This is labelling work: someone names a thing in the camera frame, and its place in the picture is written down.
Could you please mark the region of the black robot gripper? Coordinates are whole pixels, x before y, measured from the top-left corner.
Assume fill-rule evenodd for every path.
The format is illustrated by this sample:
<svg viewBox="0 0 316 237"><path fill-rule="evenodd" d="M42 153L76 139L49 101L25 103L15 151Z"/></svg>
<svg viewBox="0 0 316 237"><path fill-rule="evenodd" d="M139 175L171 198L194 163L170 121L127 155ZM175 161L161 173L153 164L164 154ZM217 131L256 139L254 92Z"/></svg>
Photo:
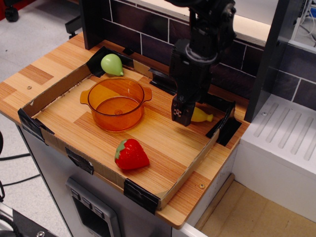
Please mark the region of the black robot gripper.
<svg viewBox="0 0 316 237"><path fill-rule="evenodd" d="M210 66L217 57L216 45L212 43L194 45L189 39L179 39L174 44L169 68L169 76L177 86L171 105L174 122L190 125L195 103L206 102L211 82Z"/></svg>

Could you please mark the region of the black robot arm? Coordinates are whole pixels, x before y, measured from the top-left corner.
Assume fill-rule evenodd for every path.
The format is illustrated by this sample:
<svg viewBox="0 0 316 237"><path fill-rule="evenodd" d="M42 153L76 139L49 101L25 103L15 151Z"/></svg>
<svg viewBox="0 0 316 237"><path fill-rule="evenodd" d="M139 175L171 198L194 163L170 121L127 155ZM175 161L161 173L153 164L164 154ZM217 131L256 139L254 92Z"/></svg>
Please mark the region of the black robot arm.
<svg viewBox="0 0 316 237"><path fill-rule="evenodd" d="M172 100L172 120L184 126L191 123L194 107L202 103L211 83L210 68L219 62L236 34L233 0L172 0L171 4L188 7L190 39L179 39L171 54L169 76L177 92Z"/></svg>

